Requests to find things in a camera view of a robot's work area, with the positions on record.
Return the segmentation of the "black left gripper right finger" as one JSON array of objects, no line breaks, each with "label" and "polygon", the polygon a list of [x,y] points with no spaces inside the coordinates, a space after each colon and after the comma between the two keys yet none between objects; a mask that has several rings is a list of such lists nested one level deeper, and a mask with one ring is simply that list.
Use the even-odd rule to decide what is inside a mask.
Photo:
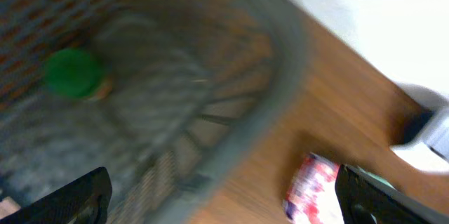
[{"label": "black left gripper right finger", "polygon": [[335,192],[345,224],[448,224],[447,215],[352,166],[340,166]]}]

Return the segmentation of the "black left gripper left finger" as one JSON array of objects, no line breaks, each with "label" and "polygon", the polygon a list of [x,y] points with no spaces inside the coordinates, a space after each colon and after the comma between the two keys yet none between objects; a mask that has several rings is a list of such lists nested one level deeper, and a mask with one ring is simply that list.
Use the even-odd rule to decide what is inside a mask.
[{"label": "black left gripper left finger", "polygon": [[105,224],[112,183],[99,167],[40,200],[1,219],[1,224]]}]

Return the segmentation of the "pink purple tissue pack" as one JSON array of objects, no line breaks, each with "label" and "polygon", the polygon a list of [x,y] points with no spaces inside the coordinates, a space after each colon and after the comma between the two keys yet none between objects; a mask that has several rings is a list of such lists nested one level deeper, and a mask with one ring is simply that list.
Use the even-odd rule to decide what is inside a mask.
[{"label": "pink purple tissue pack", "polygon": [[292,224],[343,224],[335,192],[340,166],[310,153],[291,180],[283,201],[288,221]]}]

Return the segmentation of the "green lid jar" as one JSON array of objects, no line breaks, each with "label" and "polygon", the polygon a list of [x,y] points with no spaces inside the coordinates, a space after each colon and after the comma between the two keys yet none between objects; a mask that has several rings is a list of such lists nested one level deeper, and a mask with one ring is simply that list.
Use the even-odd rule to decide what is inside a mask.
[{"label": "green lid jar", "polygon": [[48,56],[43,82],[49,91],[74,100],[101,100],[113,89],[111,74],[96,54],[64,48]]}]

